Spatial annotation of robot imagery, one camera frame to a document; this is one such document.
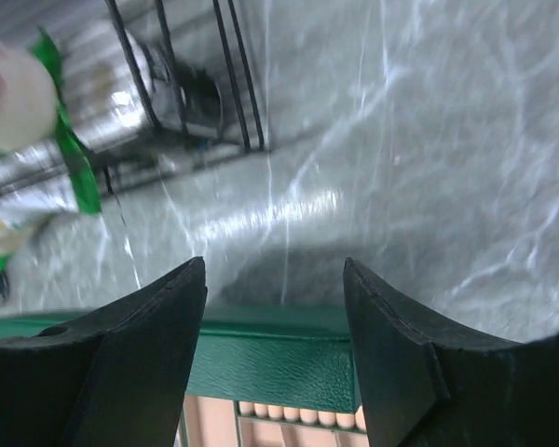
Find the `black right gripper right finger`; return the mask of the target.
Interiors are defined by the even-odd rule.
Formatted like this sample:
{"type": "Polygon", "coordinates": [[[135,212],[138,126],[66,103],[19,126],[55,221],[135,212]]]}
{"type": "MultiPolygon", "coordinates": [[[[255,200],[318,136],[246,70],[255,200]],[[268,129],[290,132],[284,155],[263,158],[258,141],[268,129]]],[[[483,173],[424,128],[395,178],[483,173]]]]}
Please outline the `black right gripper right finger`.
{"type": "Polygon", "coordinates": [[[347,259],[348,327],[373,446],[559,446],[559,333],[516,343],[347,259]]]}

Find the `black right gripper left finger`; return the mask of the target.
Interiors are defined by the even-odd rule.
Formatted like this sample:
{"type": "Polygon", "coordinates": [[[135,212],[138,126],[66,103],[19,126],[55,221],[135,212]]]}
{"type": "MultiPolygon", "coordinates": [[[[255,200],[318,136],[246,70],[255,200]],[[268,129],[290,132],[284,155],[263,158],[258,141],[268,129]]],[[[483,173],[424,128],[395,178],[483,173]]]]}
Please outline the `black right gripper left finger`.
{"type": "Polygon", "coordinates": [[[196,257],[79,318],[0,339],[0,446],[171,446],[206,297],[196,257]]]}

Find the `green jewelry box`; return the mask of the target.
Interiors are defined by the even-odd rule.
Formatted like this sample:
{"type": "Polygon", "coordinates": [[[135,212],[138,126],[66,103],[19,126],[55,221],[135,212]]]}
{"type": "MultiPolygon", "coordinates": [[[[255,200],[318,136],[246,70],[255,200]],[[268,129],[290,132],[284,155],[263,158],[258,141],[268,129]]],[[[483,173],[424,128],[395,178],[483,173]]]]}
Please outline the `green jewelry box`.
{"type": "MultiPolygon", "coordinates": [[[[34,336],[91,311],[0,318],[0,339],[34,336]]],[[[203,312],[184,398],[249,400],[347,413],[359,403],[338,307],[211,307],[203,312]]]]}

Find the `green jewelry tray insert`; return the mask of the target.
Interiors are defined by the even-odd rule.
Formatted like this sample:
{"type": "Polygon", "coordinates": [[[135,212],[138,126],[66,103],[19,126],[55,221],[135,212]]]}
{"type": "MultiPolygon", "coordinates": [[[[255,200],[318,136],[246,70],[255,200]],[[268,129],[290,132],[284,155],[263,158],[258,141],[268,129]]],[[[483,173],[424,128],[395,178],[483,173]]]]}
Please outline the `green jewelry tray insert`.
{"type": "Polygon", "coordinates": [[[369,444],[362,409],[335,413],[188,396],[176,446],[352,446],[369,444]]]}

